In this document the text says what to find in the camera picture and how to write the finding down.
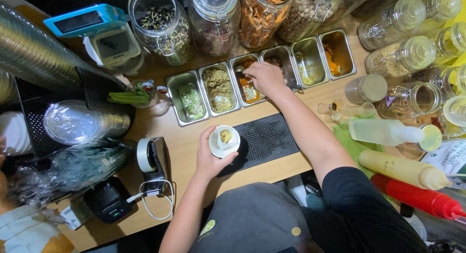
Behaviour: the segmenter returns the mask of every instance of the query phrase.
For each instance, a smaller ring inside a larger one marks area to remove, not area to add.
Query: red squeeze bottle
[[[375,174],[370,181],[383,194],[434,217],[448,220],[459,219],[460,216],[466,217],[458,201],[438,191],[421,189],[382,174]]]

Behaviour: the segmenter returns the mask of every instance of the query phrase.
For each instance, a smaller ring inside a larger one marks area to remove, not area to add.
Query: wooden counter
[[[314,112],[316,111],[316,105],[320,102],[330,103],[336,99],[349,102],[344,92],[346,83],[353,78],[366,74],[364,60],[369,53],[359,43],[356,34],[358,23],[355,21],[345,22],[348,23],[344,28],[358,72],[350,77],[329,81],[328,83],[306,89],[302,94],[296,93]],[[239,42],[236,41],[234,48],[227,56],[214,58],[195,53],[195,57],[188,64],[181,67],[168,67],[154,63],[153,58],[149,56],[147,61],[149,64],[145,71],[140,73],[138,77],[129,77],[129,79],[147,80],[151,78],[155,80],[156,85],[165,85],[164,78],[168,75],[189,69],[198,69],[201,66],[218,63],[251,51],[259,52],[261,49],[283,43],[284,41],[280,41],[274,37],[265,46],[248,50],[240,46]],[[162,98],[161,103],[154,107],[137,109],[136,119],[126,138],[136,141],[145,137],[163,136],[165,138],[169,150],[176,202],[180,201],[191,176],[194,174],[198,139],[204,129],[211,125],[235,126],[279,112],[277,107],[268,101],[248,108],[241,108],[239,111],[211,118],[197,124],[180,127],[178,126],[173,107],[168,106],[168,103],[171,103],[169,99]],[[327,125],[330,129],[334,126],[334,124]],[[392,154],[397,153],[394,148],[387,149],[387,152]],[[232,175],[214,179],[207,190],[208,200],[210,202],[224,191],[239,186],[254,182],[273,183],[310,169],[312,169],[312,166],[301,152],[288,155]],[[120,177],[131,195],[138,193],[139,185],[143,182],[143,176],[135,161],[126,165],[116,176]],[[94,217],[76,231],[70,230],[66,225],[60,225],[59,228],[79,251],[83,251],[170,220],[170,218],[163,221],[155,220],[147,213],[141,199],[136,201],[137,206],[135,206],[133,212],[117,223],[111,225],[104,224]],[[150,196],[146,202],[151,212],[158,217],[165,217],[170,212],[170,204],[163,197]],[[58,205],[53,206],[62,210],[68,205],[69,201],[64,200]]]

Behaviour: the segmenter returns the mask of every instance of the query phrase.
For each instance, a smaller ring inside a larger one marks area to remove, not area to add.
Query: gray apron
[[[189,252],[322,252],[284,182],[254,183],[215,199]]]

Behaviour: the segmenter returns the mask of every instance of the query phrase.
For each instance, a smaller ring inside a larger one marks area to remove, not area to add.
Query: rubber bar mat
[[[282,113],[233,126],[240,134],[238,155],[219,174],[222,177],[299,152]]]

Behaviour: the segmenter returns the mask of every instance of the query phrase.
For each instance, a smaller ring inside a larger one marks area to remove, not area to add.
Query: yellow squeeze bottle
[[[385,153],[364,150],[359,154],[361,166],[422,189],[439,190],[452,185],[445,173],[431,164]]]

